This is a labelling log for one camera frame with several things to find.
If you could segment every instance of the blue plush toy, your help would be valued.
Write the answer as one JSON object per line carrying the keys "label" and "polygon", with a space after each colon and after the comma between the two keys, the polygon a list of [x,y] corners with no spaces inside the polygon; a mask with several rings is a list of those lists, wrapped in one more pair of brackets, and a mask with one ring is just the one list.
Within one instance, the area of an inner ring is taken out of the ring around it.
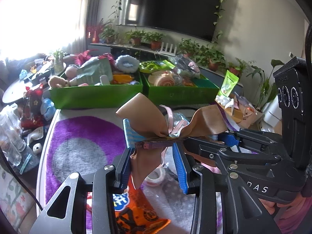
{"label": "blue plush toy", "polygon": [[124,73],[134,73],[138,70],[140,62],[130,55],[119,56],[116,60],[116,67]]}

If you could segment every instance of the orange snack bag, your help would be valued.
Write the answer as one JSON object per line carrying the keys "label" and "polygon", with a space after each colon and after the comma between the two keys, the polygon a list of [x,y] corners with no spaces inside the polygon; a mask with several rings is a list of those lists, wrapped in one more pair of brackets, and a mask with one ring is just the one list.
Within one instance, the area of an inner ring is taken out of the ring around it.
{"label": "orange snack bag", "polygon": [[113,194],[119,234],[155,234],[171,222],[169,219],[158,218],[142,190],[135,190],[133,187],[131,177],[128,188],[124,194]]}

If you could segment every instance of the green snack bag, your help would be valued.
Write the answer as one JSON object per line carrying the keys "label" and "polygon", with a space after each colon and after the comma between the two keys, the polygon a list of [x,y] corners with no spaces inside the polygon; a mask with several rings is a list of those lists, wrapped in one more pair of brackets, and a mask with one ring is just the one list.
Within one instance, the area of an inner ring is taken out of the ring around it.
{"label": "green snack bag", "polygon": [[238,83],[238,80],[239,78],[236,75],[232,74],[230,71],[227,71],[218,95],[228,97],[234,89],[235,85]]}
{"label": "green snack bag", "polygon": [[159,70],[172,70],[174,68],[175,66],[167,60],[144,61],[140,63],[140,72],[147,73],[147,74],[150,74]]}

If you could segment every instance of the black cable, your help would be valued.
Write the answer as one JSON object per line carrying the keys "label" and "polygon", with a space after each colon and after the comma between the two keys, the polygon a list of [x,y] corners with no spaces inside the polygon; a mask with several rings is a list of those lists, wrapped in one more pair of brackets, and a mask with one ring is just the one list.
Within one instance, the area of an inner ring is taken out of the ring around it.
{"label": "black cable", "polygon": [[16,173],[13,171],[12,167],[10,166],[9,162],[7,161],[6,157],[4,156],[4,153],[0,147],[0,155],[1,158],[4,162],[4,164],[6,165],[6,167],[8,168],[8,170],[10,171],[10,173],[13,175],[13,177],[18,181],[18,183],[27,191],[27,193],[30,194],[30,196],[34,199],[34,201],[36,202],[36,204],[38,205],[38,207],[40,208],[40,210],[42,211],[43,208],[41,207],[39,201],[37,200],[36,196],[33,195],[33,193],[28,189],[28,187],[25,186],[25,184],[19,179],[19,177],[16,175]]}
{"label": "black cable", "polygon": [[307,30],[307,34],[305,36],[305,60],[307,63],[310,84],[312,84],[311,48],[312,48],[312,25],[310,24]]}

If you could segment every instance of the floral cushion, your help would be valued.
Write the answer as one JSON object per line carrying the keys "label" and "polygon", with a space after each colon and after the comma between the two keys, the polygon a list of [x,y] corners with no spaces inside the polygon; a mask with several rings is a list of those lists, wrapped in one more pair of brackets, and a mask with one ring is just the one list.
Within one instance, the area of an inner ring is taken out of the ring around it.
{"label": "floral cushion", "polygon": [[18,229],[33,204],[32,197],[0,165],[0,209],[15,230]]}

